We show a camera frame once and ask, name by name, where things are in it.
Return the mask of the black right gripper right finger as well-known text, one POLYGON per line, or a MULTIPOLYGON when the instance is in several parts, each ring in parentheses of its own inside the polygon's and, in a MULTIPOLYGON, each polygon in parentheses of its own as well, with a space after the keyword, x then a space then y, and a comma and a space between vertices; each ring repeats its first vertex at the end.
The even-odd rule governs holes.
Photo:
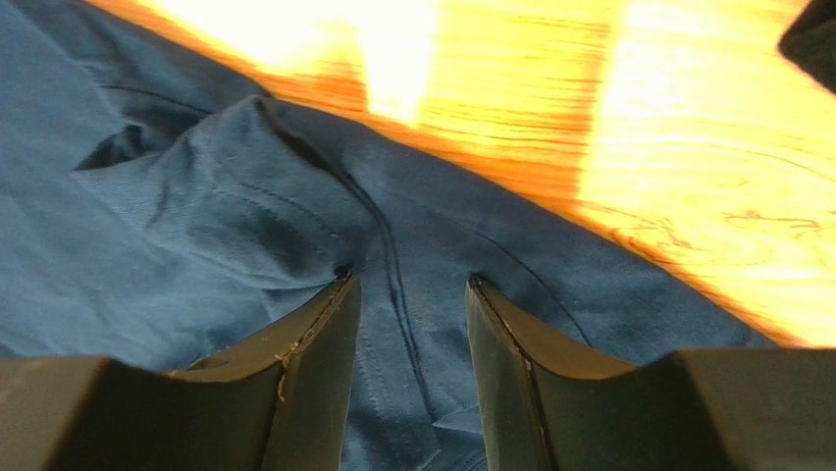
POLYGON ((489 282, 466 315, 492 470, 831 470, 835 353, 680 349, 639 367, 489 282))

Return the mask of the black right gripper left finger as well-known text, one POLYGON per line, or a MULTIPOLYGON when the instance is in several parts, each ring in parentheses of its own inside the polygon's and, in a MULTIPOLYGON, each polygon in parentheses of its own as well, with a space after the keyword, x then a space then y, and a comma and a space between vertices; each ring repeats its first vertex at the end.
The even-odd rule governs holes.
POLYGON ((336 470, 359 279, 185 370, 108 357, 1 364, 5 470, 336 470))

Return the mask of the navy blue t shirt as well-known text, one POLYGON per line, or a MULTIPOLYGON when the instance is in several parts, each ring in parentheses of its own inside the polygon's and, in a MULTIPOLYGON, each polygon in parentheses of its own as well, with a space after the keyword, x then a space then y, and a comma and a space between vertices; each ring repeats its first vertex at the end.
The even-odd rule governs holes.
POLYGON ((1 5, 1 353, 186 366, 357 273, 344 470, 487 466, 480 276, 634 364, 770 340, 664 270, 431 155, 273 98, 82 1, 1 5))

